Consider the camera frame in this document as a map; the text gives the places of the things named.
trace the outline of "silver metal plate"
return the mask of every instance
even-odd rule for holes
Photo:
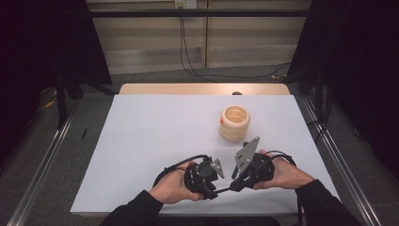
[[[217,159],[211,164],[211,168],[214,169],[214,171],[219,174],[221,178],[224,178],[224,173],[222,169],[222,165],[220,164],[220,160]]]
[[[244,148],[235,154],[235,163],[237,164],[238,172],[243,172],[252,162],[253,155],[258,147],[259,137],[252,139]]]

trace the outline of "power outlet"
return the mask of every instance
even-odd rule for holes
[[[185,0],[185,8],[196,9],[197,8],[197,0]]]
[[[185,0],[175,0],[175,8],[185,8]]]

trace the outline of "black sleeve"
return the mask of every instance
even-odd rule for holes
[[[110,213],[100,226],[152,225],[164,204],[143,190],[132,201]]]
[[[307,225],[360,225],[319,180],[314,180],[296,189],[295,192],[305,210]]]

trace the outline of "hand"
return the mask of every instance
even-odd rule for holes
[[[176,170],[164,176],[161,181],[150,190],[150,194],[165,204],[174,204],[181,200],[199,201],[203,196],[193,193],[184,184],[184,171],[194,162],[180,165]]]
[[[259,153],[266,154],[266,151],[260,150]],[[273,180],[258,182],[253,186],[253,189],[268,189],[270,187],[297,189],[314,180],[308,173],[281,157],[273,159],[273,165],[275,167]]]

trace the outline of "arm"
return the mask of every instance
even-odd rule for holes
[[[291,165],[282,158],[273,160],[274,178],[259,182],[254,189],[281,187],[295,189],[299,202],[305,209],[307,224],[312,225],[360,225],[358,220],[329,193],[323,184],[308,173]]]
[[[202,200],[202,195],[192,193],[184,185],[184,171],[190,164],[182,164],[149,192],[142,191],[128,204],[116,208],[100,226],[152,225],[164,204]]]
[[[343,204],[314,180],[295,190],[308,225],[360,225]]]

